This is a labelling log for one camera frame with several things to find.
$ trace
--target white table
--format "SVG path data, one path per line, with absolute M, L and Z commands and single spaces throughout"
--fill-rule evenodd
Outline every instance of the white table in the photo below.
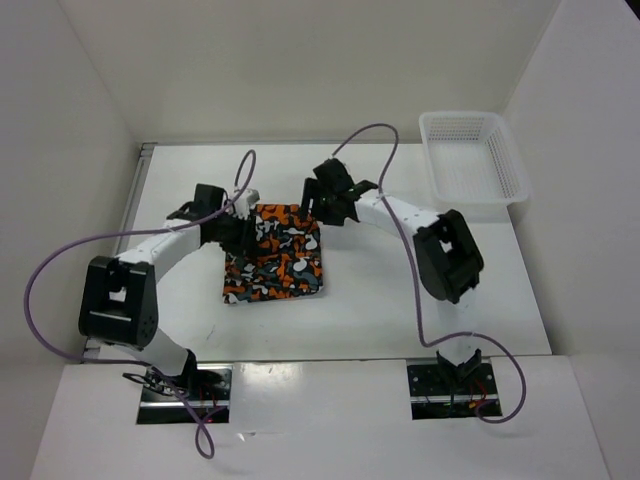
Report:
M 135 425 L 140 367 L 72 365 L 60 381 L 32 480 L 604 480 L 589 415 L 565 357 L 523 357 L 529 396 L 506 425 L 412 421 L 405 362 L 236 364 L 229 423 L 203 460 L 194 425 Z M 493 359 L 510 411 L 520 383 Z
M 251 186 L 265 203 L 299 203 L 305 177 L 333 145 L 159 146 L 148 165 L 134 216 L 136 229 L 158 227 L 193 197 L 196 183 L 231 190 L 249 148 L 258 153 Z M 355 181 L 377 182 L 390 146 L 354 144 L 339 156 Z M 385 188 L 427 205 L 427 173 L 420 145 L 401 145 Z M 478 331 L 512 353 L 548 355 L 550 348 L 506 209 L 470 224 L 485 260 L 476 312 Z M 374 227 L 348 222 L 321 227 L 325 288 L 305 299 L 225 305 L 223 252 L 205 245 L 158 285 L 160 325 L 201 361 L 382 359 L 434 356 L 417 339 L 407 258 L 399 240 Z M 134 238 L 129 245 L 139 242 Z M 423 290 L 425 332 L 446 333 L 435 302 Z M 485 355 L 500 354 L 479 342 Z

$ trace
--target red wire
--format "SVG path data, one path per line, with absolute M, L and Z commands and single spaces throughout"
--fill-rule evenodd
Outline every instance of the red wire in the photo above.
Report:
M 480 388 L 480 390 L 482 391 L 482 398 L 478 402 L 479 405 L 482 405 L 487 399 L 487 389 L 484 387 L 482 382 L 477 378 L 476 378 L 476 385 L 478 385 L 478 388 Z
M 213 390 L 211 391 L 211 401 L 213 402 L 213 409 L 216 409 L 216 397 L 213 394 Z M 213 423 L 213 416 L 209 418 L 209 423 Z

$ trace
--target mesh basket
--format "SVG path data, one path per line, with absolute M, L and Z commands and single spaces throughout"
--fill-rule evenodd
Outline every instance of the mesh basket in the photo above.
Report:
M 529 196 L 520 156 L 499 115 L 423 113 L 420 133 L 436 200 L 458 205 L 509 205 Z

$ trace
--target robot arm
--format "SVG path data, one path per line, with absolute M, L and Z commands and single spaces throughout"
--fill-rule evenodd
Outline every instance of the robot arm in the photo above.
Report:
M 94 258 L 87 269 L 80 310 L 80 333 L 129 353 L 188 388 L 197 371 L 195 355 L 158 326 L 156 284 L 180 260 L 207 242 L 223 250 L 251 254 L 255 247 L 253 205 L 258 192 L 247 189 L 225 213 L 201 225 L 179 229 L 222 207 L 225 191 L 197 185 L 194 200 L 168 216 L 168 229 L 120 255 Z
M 310 211 L 318 221 L 338 226 L 350 218 L 398 236 L 377 185 L 366 180 L 354 183 L 336 158 L 326 160 L 313 171 L 316 178 L 307 178 L 305 182 L 302 215 Z M 440 320 L 450 332 L 474 330 L 472 306 L 484 261 L 464 217 L 455 210 L 439 214 L 389 195 L 385 195 L 385 199 L 405 236 L 413 240 L 411 246 L 420 281 L 438 300 Z M 479 355 L 471 350 L 469 339 L 461 337 L 444 344 L 438 358 L 442 364 L 449 363 L 447 368 L 453 369 L 454 374 L 468 370 L 469 357 L 477 364 Z

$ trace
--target folded cloth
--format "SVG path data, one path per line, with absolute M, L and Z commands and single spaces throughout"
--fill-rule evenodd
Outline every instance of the folded cloth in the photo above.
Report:
M 255 258 L 225 259 L 225 303 L 312 295 L 322 289 L 320 228 L 299 205 L 256 205 Z

